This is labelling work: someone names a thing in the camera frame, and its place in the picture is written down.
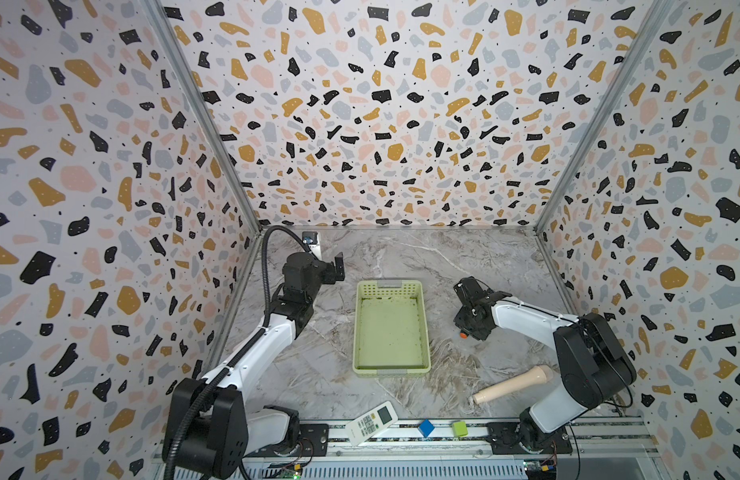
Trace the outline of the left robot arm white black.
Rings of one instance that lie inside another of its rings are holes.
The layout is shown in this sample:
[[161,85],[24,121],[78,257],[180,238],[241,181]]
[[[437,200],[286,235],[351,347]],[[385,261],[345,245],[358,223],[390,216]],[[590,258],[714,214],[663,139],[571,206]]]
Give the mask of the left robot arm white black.
[[301,449],[297,411],[274,405],[248,412],[246,402],[265,370],[302,333],[320,288],[344,281],[344,258],[331,262],[307,252],[290,255],[254,333],[217,367],[175,388],[163,442],[163,476],[183,468],[203,478],[227,479],[261,449],[288,455]]

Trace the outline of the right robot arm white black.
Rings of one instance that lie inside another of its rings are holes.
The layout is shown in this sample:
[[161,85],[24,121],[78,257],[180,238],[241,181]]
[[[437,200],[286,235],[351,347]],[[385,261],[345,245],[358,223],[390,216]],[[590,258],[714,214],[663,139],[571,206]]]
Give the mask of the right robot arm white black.
[[475,277],[454,286],[461,307],[454,323],[461,335],[484,341],[497,328],[536,340],[557,355],[557,369],[538,366],[472,396],[476,404],[514,393],[540,380],[560,384],[545,398],[525,409],[512,443],[541,453],[568,423],[629,390],[637,372],[608,321],[601,315],[562,314],[496,291]]

